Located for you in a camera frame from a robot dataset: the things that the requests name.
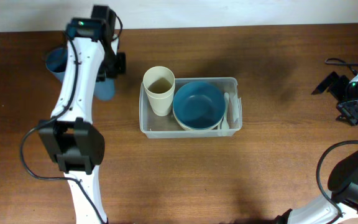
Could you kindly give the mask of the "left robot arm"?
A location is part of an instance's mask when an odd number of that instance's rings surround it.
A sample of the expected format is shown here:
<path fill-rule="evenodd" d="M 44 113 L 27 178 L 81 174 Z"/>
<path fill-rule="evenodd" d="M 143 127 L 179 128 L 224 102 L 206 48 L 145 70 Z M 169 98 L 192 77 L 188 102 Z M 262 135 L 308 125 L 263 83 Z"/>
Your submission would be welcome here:
<path fill-rule="evenodd" d="M 42 143 L 69 183 L 77 223 L 108 222 L 99 188 L 105 140 L 93 126 L 92 105 L 96 90 L 110 100 L 114 79 L 126 71 L 120 33 L 114 30 L 120 22 L 109 6 L 95 5 L 89 18 L 74 17 L 67 24 L 62 89 L 50 120 L 39 123 Z"/>

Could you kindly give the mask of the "white plastic spoon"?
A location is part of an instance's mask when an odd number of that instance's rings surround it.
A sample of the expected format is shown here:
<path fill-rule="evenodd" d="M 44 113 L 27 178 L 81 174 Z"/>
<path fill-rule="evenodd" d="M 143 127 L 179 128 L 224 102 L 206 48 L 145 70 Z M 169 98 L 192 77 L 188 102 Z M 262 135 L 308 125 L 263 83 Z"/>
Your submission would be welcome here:
<path fill-rule="evenodd" d="M 225 99 L 226 108 L 225 108 L 223 120 L 221 123 L 221 129 L 229 129 L 229 124 L 227 121 L 227 112 L 228 112 L 228 106 L 229 106 L 229 93 L 228 92 L 224 93 L 224 99 Z"/>

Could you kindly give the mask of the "white plastic fork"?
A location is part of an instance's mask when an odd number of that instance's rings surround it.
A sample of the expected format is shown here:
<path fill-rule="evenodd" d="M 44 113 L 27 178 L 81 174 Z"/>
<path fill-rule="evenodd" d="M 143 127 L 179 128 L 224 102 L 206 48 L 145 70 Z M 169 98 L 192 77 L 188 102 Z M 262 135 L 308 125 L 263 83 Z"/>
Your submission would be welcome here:
<path fill-rule="evenodd" d="M 217 126 L 218 136 L 223 136 L 223 134 L 222 134 L 222 124 L 223 124 L 223 119 L 220 121 L 220 123 Z"/>

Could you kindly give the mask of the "blue bowl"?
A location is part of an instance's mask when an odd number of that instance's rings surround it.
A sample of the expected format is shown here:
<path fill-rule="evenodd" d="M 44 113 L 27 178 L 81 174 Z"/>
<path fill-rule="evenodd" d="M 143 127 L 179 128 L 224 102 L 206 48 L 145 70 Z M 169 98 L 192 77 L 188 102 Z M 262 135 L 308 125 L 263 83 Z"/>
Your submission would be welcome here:
<path fill-rule="evenodd" d="M 178 89 L 173 98 L 173 112 L 185 125 L 207 128 L 224 116 L 223 92 L 208 82 L 189 82 Z"/>

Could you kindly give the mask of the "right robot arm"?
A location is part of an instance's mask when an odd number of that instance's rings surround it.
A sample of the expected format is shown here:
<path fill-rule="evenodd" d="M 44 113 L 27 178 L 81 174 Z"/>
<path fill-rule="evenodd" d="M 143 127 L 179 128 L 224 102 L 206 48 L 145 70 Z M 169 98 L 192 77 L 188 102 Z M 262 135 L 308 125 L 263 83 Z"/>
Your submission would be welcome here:
<path fill-rule="evenodd" d="M 352 126 L 358 125 L 358 63 L 347 63 L 339 58 L 328 58 L 326 65 L 347 67 L 354 75 L 348 79 L 336 72 L 330 73 L 313 91 L 313 94 L 330 92 L 337 99 L 336 108 L 340 112 L 338 120 Z M 316 167 L 316 183 L 320 196 L 302 208 L 289 209 L 275 218 L 275 223 L 341 223 L 358 218 L 358 150 L 341 160 L 331 171 L 328 189 L 321 183 L 321 167 L 325 157 L 334 149 L 345 145 L 358 145 L 358 140 L 348 140 L 333 144 L 319 158 Z"/>

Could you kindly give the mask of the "blue cup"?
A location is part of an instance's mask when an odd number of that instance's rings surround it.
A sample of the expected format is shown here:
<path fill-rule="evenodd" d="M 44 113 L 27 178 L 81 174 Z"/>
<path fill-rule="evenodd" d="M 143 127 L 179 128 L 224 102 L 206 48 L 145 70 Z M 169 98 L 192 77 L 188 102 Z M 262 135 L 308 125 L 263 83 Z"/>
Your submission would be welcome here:
<path fill-rule="evenodd" d="M 115 95 L 114 79 L 107 78 L 103 82 L 96 82 L 94 88 L 94 96 L 101 101 L 109 101 Z"/>
<path fill-rule="evenodd" d="M 63 47 L 51 50 L 46 56 L 45 66 L 62 83 L 67 66 L 67 50 Z"/>

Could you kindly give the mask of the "cream bowl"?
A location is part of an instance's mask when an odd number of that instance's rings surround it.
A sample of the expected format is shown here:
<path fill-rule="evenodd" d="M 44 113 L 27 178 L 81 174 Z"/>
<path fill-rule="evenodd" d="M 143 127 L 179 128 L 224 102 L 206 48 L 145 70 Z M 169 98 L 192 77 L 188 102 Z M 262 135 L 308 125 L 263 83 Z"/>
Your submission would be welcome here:
<path fill-rule="evenodd" d="M 186 131 L 204 131 L 204 130 L 212 130 L 214 128 L 217 128 L 220 121 L 218 121 L 216 124 L 214 124 L 210 127 L 207 127 L 207 128 L 191 128 L 191 127 L 183 124 L 181 121 L 177 121 L 177 123 Z"/>
<path fill-rule="evenodd" d="M 192 128 L 192 127 L 189 127 L 187 125 L 185 125 L 184 123 L 182 123 L 176 116 L 175 112 L 173 112 L 173 116 L 176 120 L 176 122 L 186 131 L 204 131 L 204 130 L 212 130 L 212 129 L 216 129 L 220 124 L 221 122 L 223 121 L 223 116 L 221 117 L 221 119 L 214 125 L 210 126 L 210 127 L 207 127 L 207 128 Z"/>

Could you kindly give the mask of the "cream cup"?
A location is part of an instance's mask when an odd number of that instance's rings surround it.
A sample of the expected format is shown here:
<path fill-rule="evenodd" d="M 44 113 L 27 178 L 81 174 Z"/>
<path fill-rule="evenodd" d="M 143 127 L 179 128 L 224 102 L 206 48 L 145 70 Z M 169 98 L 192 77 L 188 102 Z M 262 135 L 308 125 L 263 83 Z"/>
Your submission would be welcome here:
<path fill-rule="evenodd" d="M 149 103 L 157 116 L 166 116 L 172 110 L 175 91 L 175 76 L 173 72 L 163 66 L 148 69 L 143 76 Z"/>

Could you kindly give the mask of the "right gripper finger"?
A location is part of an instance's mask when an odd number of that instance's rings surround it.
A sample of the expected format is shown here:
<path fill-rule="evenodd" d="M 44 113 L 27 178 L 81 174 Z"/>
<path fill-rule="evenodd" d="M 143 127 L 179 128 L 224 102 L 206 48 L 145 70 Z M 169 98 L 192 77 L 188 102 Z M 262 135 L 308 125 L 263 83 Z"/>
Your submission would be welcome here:
<path fill-rule="evenodd" d="M 331 72 L 313 91 L 312 95 L 322 94 L 334 82 L 339 80 L 339 75 L 336 72 Z"/>
<path fill-rule="evenodd" d="M 358 99 L 339 102 L 336 109 L 340 112 L 337 121 L 347 122 L 351 126 L 358 125 Z"/>

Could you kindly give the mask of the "cream bowl front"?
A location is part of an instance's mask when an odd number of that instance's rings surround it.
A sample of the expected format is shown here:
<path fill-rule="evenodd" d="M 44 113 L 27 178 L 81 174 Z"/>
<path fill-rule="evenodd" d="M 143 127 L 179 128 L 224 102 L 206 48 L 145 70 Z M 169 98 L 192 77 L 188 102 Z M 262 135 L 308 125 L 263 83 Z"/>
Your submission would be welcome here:
<path fill-rule="evenodd" d="M 192 128 L 192 127 L 189 127 L 187 125 L 185 125 L 184 123 L 182 123 L 176 116 L 175 112 L 173 112 L 173 116 L 176 120 L 176 122 L 186 131 L 204 131 L 204 130 L 212 130 L 212 129 L 216 129 L 220 124 L 221 122 L 223 121 L 223 116 L 221 117 L 221 119 L 214 125 L 210 126 L 210 127 L 207 127 L 207 128 Z"/>

